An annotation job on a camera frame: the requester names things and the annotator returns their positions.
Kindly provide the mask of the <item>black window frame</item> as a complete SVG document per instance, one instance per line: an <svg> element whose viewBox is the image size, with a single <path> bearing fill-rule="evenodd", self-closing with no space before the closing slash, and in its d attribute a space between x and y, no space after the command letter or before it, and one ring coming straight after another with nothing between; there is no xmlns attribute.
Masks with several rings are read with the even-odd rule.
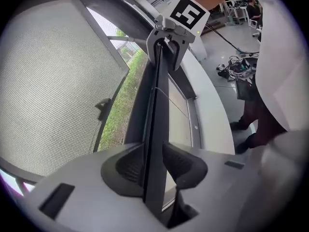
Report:
<svg viewBox="0 0 309 232"><path fill-rule="evenodd" d="M171 79L182 92L187 101L193 100L196 94L181 65L174 71L172 67L173 49L169 42L172 34L184 35L185 29L176 25L170 19L162 16L143 0L81 0L89 11L98 28L105 34L107 41L121 40L135 42L147 54L146 40L152 30L164 31L167 35L162 46L159 45L159 55L157 63L164 63L168 67L168 80ZM112 95L111 103L107 108L102 124L95 141L94 151L98 150L98 145L110 114L115 98L128 74L129 68L125 63L126 74L116 93ZM127 131L122 144L139 142L143 138L144 124L147 119L149 100L155 87L155 66L149 61L144 69L140 86L133 102L133 107L129 117Z"/></svg>

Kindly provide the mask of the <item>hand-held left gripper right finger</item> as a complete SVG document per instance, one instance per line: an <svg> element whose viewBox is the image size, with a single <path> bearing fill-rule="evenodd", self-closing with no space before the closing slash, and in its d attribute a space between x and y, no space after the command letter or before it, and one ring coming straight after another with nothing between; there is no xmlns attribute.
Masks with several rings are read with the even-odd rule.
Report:
<svg viewBox="0 0 309 232"><path fill-rule="evenodd" d="M164 143L164 166L176 184L169 228L195 217L215 218L244 167L230 154L172 143Z"/></svg>

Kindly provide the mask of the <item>person's dark trousers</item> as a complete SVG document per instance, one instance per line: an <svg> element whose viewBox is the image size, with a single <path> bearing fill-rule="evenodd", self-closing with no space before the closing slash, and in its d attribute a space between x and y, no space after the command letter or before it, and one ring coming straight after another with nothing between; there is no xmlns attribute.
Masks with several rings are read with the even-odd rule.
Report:
<svg viewBox="0 0 309 232"><path fill-rule="evenodd" d="M258 121L256 132L245 141L248 148L255 148L267 145L273 138L285 133L286 129L280 125L267 109L254 82L251 84L249 93L250 99L245 101L244 112L239 120L239 126L241 129L247 129L253 122Z"/></svg>

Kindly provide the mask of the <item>frosted awning window sash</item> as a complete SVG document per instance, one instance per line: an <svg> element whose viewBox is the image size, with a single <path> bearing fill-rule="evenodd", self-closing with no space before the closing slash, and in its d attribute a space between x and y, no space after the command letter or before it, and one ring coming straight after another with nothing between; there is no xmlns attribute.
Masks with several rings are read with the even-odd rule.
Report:
<svg viewBox="0 0 309 232"><path fill-rule="evenodd" d="M0 37L0 158L47 176L92 153L128 66L80 0L16 15Z"/></svg>

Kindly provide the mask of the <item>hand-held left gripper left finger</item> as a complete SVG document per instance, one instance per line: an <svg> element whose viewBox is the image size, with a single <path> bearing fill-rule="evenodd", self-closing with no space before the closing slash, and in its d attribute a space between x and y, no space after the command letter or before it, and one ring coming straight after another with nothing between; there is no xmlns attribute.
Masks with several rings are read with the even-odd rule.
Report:
<svg viewBox="0 0 309 232"><path fill-rule="evenodd" d="M118 195L101 177L102 164L139 144L77 157L39 181L24 212L44 232L166 232L142 198Z"/></svg>

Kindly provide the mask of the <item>clear low window pane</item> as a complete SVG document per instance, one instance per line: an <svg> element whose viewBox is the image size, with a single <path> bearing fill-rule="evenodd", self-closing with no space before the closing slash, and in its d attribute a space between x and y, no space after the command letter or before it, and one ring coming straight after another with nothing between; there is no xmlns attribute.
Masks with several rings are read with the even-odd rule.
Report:
<svg viewBox="0 0 309 232"><path fill-rule="evenodd" d="M191 145L187 100L171 79L169 79L169 141L182 145ZM170 173L167 172L163 210L171 206L175 199L175 193L176 184Z"/></svg>

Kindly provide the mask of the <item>person in white shirt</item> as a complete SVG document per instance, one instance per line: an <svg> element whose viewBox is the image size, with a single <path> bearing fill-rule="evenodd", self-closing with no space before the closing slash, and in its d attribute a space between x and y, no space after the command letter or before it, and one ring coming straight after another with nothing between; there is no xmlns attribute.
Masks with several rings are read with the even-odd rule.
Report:
<svg viewBox="0 0 309 232"><path fill-rule="evenodd" d="M270 113L287 131L309 129L309 51L281 0L258 0L263 27L255 75Z"/></svg>

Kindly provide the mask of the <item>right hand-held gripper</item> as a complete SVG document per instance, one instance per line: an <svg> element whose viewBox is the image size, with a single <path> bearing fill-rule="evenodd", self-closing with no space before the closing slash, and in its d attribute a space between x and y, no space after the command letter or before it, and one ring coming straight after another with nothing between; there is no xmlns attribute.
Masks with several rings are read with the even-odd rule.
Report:
<svg viewBox="0 0 309 232"><path fill-rule="evenodd" d="M178 70L184 54L196 37L201 33L210 17L210 12L195 0L171 0L162 8L160 14L187 31L184 35L172 34L169 42L173 46L172 67ZM166 33L161 30L152 30L146 40L149 61L155 66L158 62L159 45L164 44Z"/></svg>

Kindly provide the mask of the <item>green shrubs outside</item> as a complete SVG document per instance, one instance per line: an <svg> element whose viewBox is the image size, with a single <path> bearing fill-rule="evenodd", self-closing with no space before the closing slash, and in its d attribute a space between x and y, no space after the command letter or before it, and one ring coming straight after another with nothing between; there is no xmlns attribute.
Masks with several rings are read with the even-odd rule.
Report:
<svg viewBox="0 0 309 232"><path fill-rule="evenodd" d="M148 62L147 54L137 43L121 40L111 40L111 42L128 66L129 71L107 118L98 145L99 151L123 143L133 102Z"/></svg>

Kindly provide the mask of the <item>person's black shoe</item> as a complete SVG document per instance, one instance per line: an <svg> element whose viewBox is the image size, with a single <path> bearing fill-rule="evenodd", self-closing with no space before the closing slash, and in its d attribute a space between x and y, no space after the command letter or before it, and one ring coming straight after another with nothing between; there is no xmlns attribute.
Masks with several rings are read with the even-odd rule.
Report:
<svg viewBox="0 0 309 232"><path fill-rule="evenodd" d="M255 136L256 136L256 133L253 133L244 142L240 143L235 148L235 154L240 155L240 154L245 153L248 149L255 148L256 147Z"/></svg>
<svg viewBox="0 0 309 232"><path fill-rule="evenodd" d="M231 122L230 124L230 128L232 131L245 131L248 129L249 125L247 124L243 124L241 122Z"/></svg>

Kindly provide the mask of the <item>white desk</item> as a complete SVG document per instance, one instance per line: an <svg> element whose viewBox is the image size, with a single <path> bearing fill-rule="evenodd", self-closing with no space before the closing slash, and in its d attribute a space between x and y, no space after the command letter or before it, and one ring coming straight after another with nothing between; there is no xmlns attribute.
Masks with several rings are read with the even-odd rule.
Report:
<svg viewBox="0 0 309 232"><path fill-rule="evenodd" d="M248 3L246 0L225 0L224 6L228 12L228 16L235 21L244 20L248 22L247 7Z"/></svg>

